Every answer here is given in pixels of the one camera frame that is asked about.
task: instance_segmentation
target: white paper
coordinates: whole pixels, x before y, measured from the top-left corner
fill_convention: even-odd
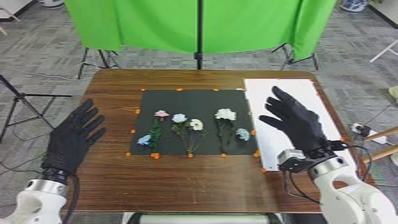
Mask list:
[[[251,105],[253,122],[257,129],[257,139],[262,154],[264,167],[269,171],[278,171],[278,155],[287,149],[294,149],[285,133],[260,121],[260,115],[274,116],[266,109],[267,98],[274,96],[273,87],[278,86],[296,97],[303,105],[321,115],[324,133],[330,140],[342,140],[337,124],[319,96],[315,85],[310,79],[246,79],[246,97]],[[346,157],[349,164],[356,167],[356,162],[349,150],[337,152]]]

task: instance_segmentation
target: floor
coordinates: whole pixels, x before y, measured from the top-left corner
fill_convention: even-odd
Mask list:
[[[84,49],[67,9],[49,10],[35,5],[22,15],[22,20],[22,23],[3,23],[10,36],[0,35],[0,74],[24,92],[74,95],[72,99],[58,100],[49,111],[49,119],[58,124],[79,105],[97,68],[88,67],[84,79],[77,80]],[[287,70],[315,72],[347,129],[354,122],[367,123],[388,106],[370,126],[376,130],[385,130],[398,123],[398,106],[388,94],[388,88],[398,85],[398,58],[386,54],[374,64],[369,62],[397,38],[398,30],[370,10],[354,15],[337,8],[317,49],[321,71],[314,71],[312,61],[287,67]],[[123,68],[196,68],[191,54],[139,48],[127,48],[116,60]],[[283,52],[273,54],[267,49],[207,55],[205,60],[207,69],[280,70]],[[90,61],[100,63],[97,52],[91,52]],[[13,95],[0,87],[0,124],[6,122],[12,100]],[[45,106],[45,99],[36,98],[33,102],[38,107]],[[31,116],[22,106],[17,112],[17,120]],[[8,132],[0,158],[10,167],[38,158],[20,169],[40,169],[49,131],[44,123],[36,121]],[[392,136],[390,141],[398,143],[398,137]],[[367,143],[367,147],[378,150],[385,146]],[[35,173],[3,174],[4,171],[0,167],[0,217],[13,211],[17,194],[29,179],[36,177]],[[390,158],[376,162],[372,174],[398,208],[398,168]],[[79,213],[74,218],[74,223],[120,222],[122,214]]]

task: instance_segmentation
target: black robotic glove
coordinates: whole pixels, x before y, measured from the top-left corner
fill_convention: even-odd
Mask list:
[[[90,147],[107,132],[107,129],[102,128],[93,134],[106,117],[104,115],[97,117],[99,108],[91,108],[93,100],[90,99],[72,112],[70,117],[51,134],[49,151],[42,167],[63,170],[70,175],[77,174]]]
[[[276,86],[273,92],[280,99],[269,97],[266,107],[282,120],[266,115],[260,120],[285,132],[296,149],[312,155],[312,152],[330,147],[321,116]]]

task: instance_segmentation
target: wooden table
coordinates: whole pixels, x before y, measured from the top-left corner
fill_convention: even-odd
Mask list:
[[[347,137],[331,102],[308,72],[102,70],[86,98],[95,99],[107,117],[107,136],[99,142],[81,168],[83,193],[79,211],[148,212],[321,212],[319,205],[287,195],[280,172],[262,172],[253,156],[127,157],[141,107],[148,90],[244,88],[246,78],[312,79],[342,135]],[[298,174],[305,192],[319,198],[308,174]]]

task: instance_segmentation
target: green backdrop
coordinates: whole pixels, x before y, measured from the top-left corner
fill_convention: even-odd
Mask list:
[[[290,43],[312,56],[337,0],[205,0],[205,53]],[[83,44],[196,52],[198,0],[67,0]]]

